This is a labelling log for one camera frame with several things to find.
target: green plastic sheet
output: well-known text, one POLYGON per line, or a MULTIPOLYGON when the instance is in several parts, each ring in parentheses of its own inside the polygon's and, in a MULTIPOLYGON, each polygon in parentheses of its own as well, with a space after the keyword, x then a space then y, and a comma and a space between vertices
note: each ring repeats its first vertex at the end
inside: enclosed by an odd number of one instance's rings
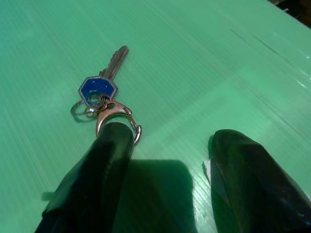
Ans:
POLYGON ((114 232, 217 232, 202 162, 219 129, 263 144, 311 194, 311 31, 268 1, 2 0, 0 232, 33 232, 42 194, 90 147, 95 121, 70 108, 122 45, 116 100, 143 134, 114 232))

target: blue key head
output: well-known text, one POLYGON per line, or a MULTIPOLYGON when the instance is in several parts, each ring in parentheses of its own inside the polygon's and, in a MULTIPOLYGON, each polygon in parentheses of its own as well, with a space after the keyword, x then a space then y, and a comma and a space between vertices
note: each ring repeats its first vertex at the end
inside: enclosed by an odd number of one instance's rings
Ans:
POLYGON ((112 81, 95 76, 85 79, 79 88, 79 94, 87 105, 94 105, 99 101, 98 96, 106 94, 113 99, 117 90, 117 86, 112 81))

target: metal key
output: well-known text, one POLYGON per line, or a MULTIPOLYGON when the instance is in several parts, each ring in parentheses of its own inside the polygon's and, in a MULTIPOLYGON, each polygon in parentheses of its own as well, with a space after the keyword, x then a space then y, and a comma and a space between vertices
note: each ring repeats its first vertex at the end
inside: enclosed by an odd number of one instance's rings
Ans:
POLYGON ((98 103, 98 97, 101 95, 109 96, 109 99, 113 100, 118 91, 117 86, 113 83, 113 78, 128 52, 128 47, 122 46, 112 56, 108 68, 101 71, 98 76, 88 77, 84 80, 79 88, 79 94, 86 105, 92 106, 98 103))

